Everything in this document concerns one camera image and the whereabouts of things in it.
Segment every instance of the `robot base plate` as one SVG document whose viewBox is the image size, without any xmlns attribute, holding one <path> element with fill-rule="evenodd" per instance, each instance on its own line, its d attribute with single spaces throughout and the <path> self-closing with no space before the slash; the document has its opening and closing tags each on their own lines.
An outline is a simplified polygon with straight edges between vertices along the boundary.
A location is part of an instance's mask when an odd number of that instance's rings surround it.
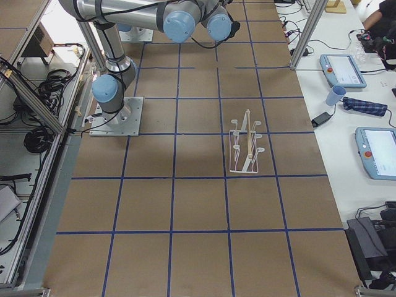
<svg viewBox="0 0 396 297">
<path fill-rule="evenodd" d="M 125 123 L 118 126 L 109 126 L 107 124 L 93 129 L 89 132 L 92 137 L 114 137 L 114 136 L 139 136 L 140 120 L 142 118 L 143 97 L 125 97 L 124 102 L 131 110 L 132 114 Z M 101 113 L 101 108 L 98 105 L 95 110 L 96 113 Z M 93 119 L 92 127 L 99 126 L 105 121 L 103 118 L 97 117 Z"/>
<path fill-rule="evenodd" d="M 141 35 L 132 36 L 127 32 L 119 32 L 119 37 L 121 38 L 122 43 L 142 43 L 142 42 L 151 42 L 153 41 L 153 33 L 154 31 L 151 29 L 145 29 L 145 32 Z"/>
</svg>

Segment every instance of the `black cable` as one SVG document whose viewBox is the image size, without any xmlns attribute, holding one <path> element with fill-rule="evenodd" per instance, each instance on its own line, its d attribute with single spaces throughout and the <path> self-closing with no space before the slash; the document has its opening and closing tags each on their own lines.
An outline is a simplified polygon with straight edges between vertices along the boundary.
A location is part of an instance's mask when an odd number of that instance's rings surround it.
<svg viewBox="0 0 396 297">
<path fill-rule="evenodd" d="M 213 46 L 205 46 L 202 43 L 199 43 L 197 40 L 195 40 L 194 37 L 191 37 L 191 39 L 193 40 L 193 42 L 195 42 L 201 48 L 206 48 L 207 50 L 212 50 L 212 49 L 218 47 L 219 45 L 221 45 L 224 42 L 224 40 L 222 40 L 222 41 L 219 41 L 218 43 L 215 43 L 215 45 L 213 45 Z"/>
<path fill-rule="evenodd" d="M 95 126 L 95 127 L 88 128 L 88 129 L 83 130 L 83 131 L 77 131 L 77 132 L 81 132 L 80 136 L 81 136 L 81 138 L 82 138 L 83 134 L 84 134 L 84 133 L 87 133 L 89 130 L 102 127 L 102 126 L 104 126 L 105 124 L 107 124 L 108 122 L 110 122 L 111 120 L 113 120 L 113 119 L 118 115 L 118 113 L 119 113 L 120 111 L 121 111 L 121 109 L 120 109 L 119 111 L 117 111 L 111 119 L 109 119 L 108 121 L 105 121 L 103 124 L 97 125 L 97 126 Z"/>
<path fill-rule="evenodd" d="M 38 127 L 26 134 L 24 147 L 30 153 L 43 153 L 51 147 L 53 140 L 54 135 L 52 133 L 44 127 Z"/>
<path fill-rule="evenodd" d="M 7 66 L 8 69 L 10 69 L 11 71 L 15 72 L 17 74 L 17 76 L 19 76 L 19 78 L 21 79 L 22 83 L 37 97 L 39 98 L 39 94 L 27 83 L 27 81 L 24 79 L 24 76 L 22 75 L 22 73 L 15 68 L 9 61 L 7 61 L 6 59 L 0 57 L 0 64 L 3 64 L 5 66 Z"/>
<path fill-rule="evenodd" d="M 292 6 L 292 5 L 293 5 L 293 3 L 291 3 L 291 4 L 287 5 L 287 6 L 281 6 L 281 5 L 276 5 L 276 4 L 275 4 L 275 7 L 286 8 L 286 7 L 290 7 L 290 6 Z"/>
<path fill-rule="evenodd" d="M 308 54 L 313 54 L 313 53 L 315 53 L 315 49 L 314 49 L 312 46 L 307 45 L 307 48 L 312 49 L 312 51 L 311 51 L 311 52 L 308 52 Z"/>
<path fill-rule="evenodd" d="M 376 69 L 376 70 L 370 70 L 370 71 L 360 71 L 360 73 L 365 74 L 365 73 L 379 72 L 379 71 L 388 71 L 388 69 L 382 68 L 382 69 Z"/>
<path fill-rule="evenodd" d="M 6 126 L 6 125 L 12 124 L 16 120 L 17 117 L 18 117 L 18 112 L 15 112 L 12 115 L 10 115 L 10 116 L 8 116 L 8 117 L 6 117 L 4 119 L 0 119 L 0 121 L 3 122 L 3 123 L 0 123 L 0 126 Z"/>
<path fill-rule="evenodd" d="M 352 44 L 351 34 L 352 34 L 353 32 L 356 32 L 356 31 L 361 31 L 361 29 L 351 30 L 351 31 L 348 33 L 349 42 L 348 42 L 348 46 L 347 46 L 346 48 L 334 48 L 333 46 L 329 46 L 327 43 L 325 43 L 325 42 L 323 42 L 322 40 L 319 40 L 319 39 L 311 39 L 311 40 L 309 40 L 308 42 L 311 42 L 311 41 L 318 41 L 318 42 L 324 44 L 325 46 L 327 46 L 328 48 L 331 48 L 332 50 L 345 51 L 345 50 L 347 50 L 347 49 L 351 46 L 351 44 Z"/>
<path fill-rule="evenodd" d="M 389 113 L 390 113 L 390 117 L 389 117 L 389 121 L 388 121 L 389 126 L 396 129 L 396 127 L 390 123 L 390 121 L 392 120 L 392 112 L 388 109 L 386 109 L 386 111 L 389 111 Z"/>
<path fill-rule="evenodd" d="M 335 115 L 335 111 L 337 110 L 336 107 L 337 107 L 337 104 L 334 104 L 334 110 L 333 110 L 333 113 L 330 115 L 330 117 L 332 117 L 333 115 Z"/>
<path fill-rule="evenodd" d="M 299 8 L 299 10 L 297 10 L 297 11 L 290 12 L 289 14 L 279 14 L 279 15 L 291 15 L 291 14 L 296 14 L 297 12 L 300 12 L 302 9 L 303 9 L 303 7 L 301 6 L 301 7 Z"/>
<path fill-rule="evenodd" d="M 110 47 L 111 54 L 112 54 L 113 57 L 115 58 L 116 55 L 115 55 L 115 53 L 114 53 L 114 49 L 113 49 L 113 47 L 112 47 L 112 45 L 111 45 L 111 43 L 110 43 L 109 38 L 107 37 L 106 32 L 105 32 L 104 30 L 101 30 L 101 31 L 102 31 L 102 33 L 103 33 L 103 36 L 104 36 L 105 39 L 106 39 L 107 44 L 108 44 L 109 47 Z M 118 67 L 119 75 L 121 76 L 121 87 L 123 88 L 123 89 L 122 89 L 122 93 L 123 93 L 123 100 L 122 100 L 122 102 L 124 102 L 124 92 L 126 91 L 126 85 L 125 85 L 125 82 L 124 82 L 123 73 L 121 72 L 121 70 L 120 70 L 120 68 L 119 68 L 118 62 L 116 62 L 116 65 L 117 65 L 117 67 Z M 121 106 L 121 108 L 120 108 L 119 110 L 117 110 L 117 112 L 115 112 L 115 114 L 114 114 L 114 116 L 113 116 L 112 118 L 110 118 L 108 121 L 105 121 L 103 124 L 100 124 L 100 125 L 98 125 L 98 126 L 85 129 L 85 130 L 83 130 L 83 131 L 79 131 L 79 132 L 81 132 L 81 134 L 80 134 L 81 138 L 82 138 L 83 134 L 84 134 L 84 133 L 87 133 L 89 130 L 102 127 L 102 126 L 104 126 L 105 124 L 107 124 L 108 122 L 110 122 L 111 120 L 113 120 L 113 119 L 119 114 L 119 112 L 122 110 L 122 108 L 123 108 L 123 106 Z"/>
<path fill-rule="evenodd" d="M 300 23 L 300 22 L 302 22 L 304 20 L 308 20 L 308 18 L 306 17 L 305 19 L 297 20 L 296 23 Z"/>
<path fill-rule="evenodd" d="M 9 244 L 6 247 L 4 247 L 4 248 L 0 248 L 0 256 L 7 254 L 14 247 L 15 243 L 18 241 L 20 232 L 22 231 L 22 227 L 24 225 L 24 222 L 25 222 L 27 214 L 28 214 L 28 210 L 29 210 L 30 204 L 32 203 L 32 200 L 33 200 L 33 198 L 35 196 L 35 193 L 36 193 L 36 189 L 37 189 L 37 186 L 38 186 L 38 179 L 39 179 L 39 177 L 41 175 L 41 172 L 43 170 L 44 162 L 47 159 L 48 155 L 50 154 L 49 152 L 50 152 L 50 150 L 46 151 L 44 158 L 42 159 L 42 161 L 39 164 L 37 175 L 36 175 L 36 178 L 35 178 L 35 182 L 33 184 L 32 191 L 31 191 L 31 193 L 29 195 L 28 201 L 26 202 L 26 208 L 25 208 L 24 215 L 19 220 L 18 230 L 17 230 L 14 238 L 9 240 Z"/>
<path fill-rule="evenodd" d="M 167 0 L 166 4 L 169 3 L 173 3 L 173 2 L 178 2 L 179 0 Z M 151 3 L 151 4 L 147 4 L 147 5 L 143 5 L 143 6 L 139 6 L 139 7 L 135 7 L 135 8 L 131 8 L 131 9 L 125 9 L 123 11 L 113 11 L 113 12 L 106 12 L 104 14 L 101 15 L 96 15 L 95 17 L 91 17 L 90 19 L 79 19 L 79 22 L 92 22 L 93 20 L 96 20 L 98 17 L 102 17 L 106 20 L 106 16 L 108 15 L 113 15 L 113 14 L 127 14 L 129 12 L 135 12 L 135 11 L 141 11 L 142 9 L 146 9 L 146 8 L 150 8 L 150 7 L 155 7 L 158 6 L 161 2 L 155 2 L 155 3 Z"/>
</svg>

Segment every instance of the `power adapter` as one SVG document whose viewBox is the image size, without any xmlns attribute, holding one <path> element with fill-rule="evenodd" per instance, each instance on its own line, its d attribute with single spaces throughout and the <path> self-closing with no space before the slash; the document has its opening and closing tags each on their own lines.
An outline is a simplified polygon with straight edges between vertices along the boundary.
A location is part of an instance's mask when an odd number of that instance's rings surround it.
<svg viewBox="0 0 396 297">
<path fill-rule="evenodd" d="M 312 127 L 313 128 L 319 127 L 320 125 L 326 123 L 329 119 L 331 119 L 331 117 L 332 116 L 326 112 L 318 115 L 316 118 L 312 119 L 311 121 Z"/>
<path fill-rule="evenodd" d="M 293 55 L 293 53 L 295 52 L 295 50 L 296 50 L 295 48 L 293 48 L 293 49 L 290 50 L 290 56 Z M 306 57 L 307 55 L 309 55 L 309 51 L 308 51 L 308 49 L 306 48 L 306 49 L 304 50 L 303 57 Z"/>
</svg>

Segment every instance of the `blue paper cup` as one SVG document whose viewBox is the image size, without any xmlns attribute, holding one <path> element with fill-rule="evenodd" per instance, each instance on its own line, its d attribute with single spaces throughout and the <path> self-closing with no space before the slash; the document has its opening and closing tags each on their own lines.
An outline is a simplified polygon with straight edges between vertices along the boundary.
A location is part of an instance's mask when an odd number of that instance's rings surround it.
<svg viewBox="0 0 396 297">
<path fill-rule="evenodd" d="M 340 101 L 346 93 L 347 91 L 341 85 L 333 86 L 329 94 L 327 95 L 326 104 L 329 106 L 337 104 L 337 102 Z"/>
</svg>

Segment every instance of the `person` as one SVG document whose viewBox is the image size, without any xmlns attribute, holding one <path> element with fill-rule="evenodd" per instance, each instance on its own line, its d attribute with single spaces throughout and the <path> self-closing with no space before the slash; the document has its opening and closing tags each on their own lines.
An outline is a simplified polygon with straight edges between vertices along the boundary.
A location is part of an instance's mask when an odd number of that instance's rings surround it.
<svg viewBox="0 0 396 297">
<path fill-rule="evenodd" d="M 372 39 L 387 36 L 390 33 L 390 29 L 396 27 L 396 0 L 385 0 L 381 2 L 379 9 L 374 11 L 363 22 L 363 27 L 370 32 Z"/>
<path fill-rule="evenodd" d="M 369 32 L 373 40 L 374 50 L 378 53 L 386 69 L 395 69 L 396 59 L 396 0 L 385 0 L 379 4 L 379 9 L 374 11 L 364 22 L 363 27 Z"/>
</svg>

